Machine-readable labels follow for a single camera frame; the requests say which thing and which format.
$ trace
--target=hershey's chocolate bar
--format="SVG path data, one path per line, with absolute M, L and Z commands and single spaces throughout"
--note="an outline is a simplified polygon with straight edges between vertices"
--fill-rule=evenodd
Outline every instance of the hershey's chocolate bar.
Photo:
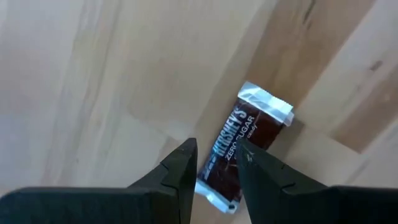
M 258 86 L 246 82 L 233 110 L 197 176 L 195 192 L 222 212 L 234 213 L 242 197 L 236 165 L 240 138 L 267 149 L 284 126 L 291 124 L 293 107 Z

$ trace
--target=brown wrapper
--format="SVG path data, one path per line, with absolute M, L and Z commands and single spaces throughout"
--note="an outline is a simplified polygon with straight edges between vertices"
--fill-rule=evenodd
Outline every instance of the brown wrapper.
M 282 128 L 290 125 L 292 108 L 246 82 L 197 176 L 195 192 L 206 196 L 222 212 L 234 213 L 242 198 L 236 164 L 237 140 L 248 139 L 268 149 Z

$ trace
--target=wooden table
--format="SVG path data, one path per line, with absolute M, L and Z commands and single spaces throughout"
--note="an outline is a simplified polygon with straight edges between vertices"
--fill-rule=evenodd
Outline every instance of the wooden table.
M 186 138 L 202 164 L 250 80 L 295 106 L 270 152 L 398 187 L 395 0 L 0 0 L 0 194 L 125 187 Z M 195 196 L 192 223 L 248 223 Z

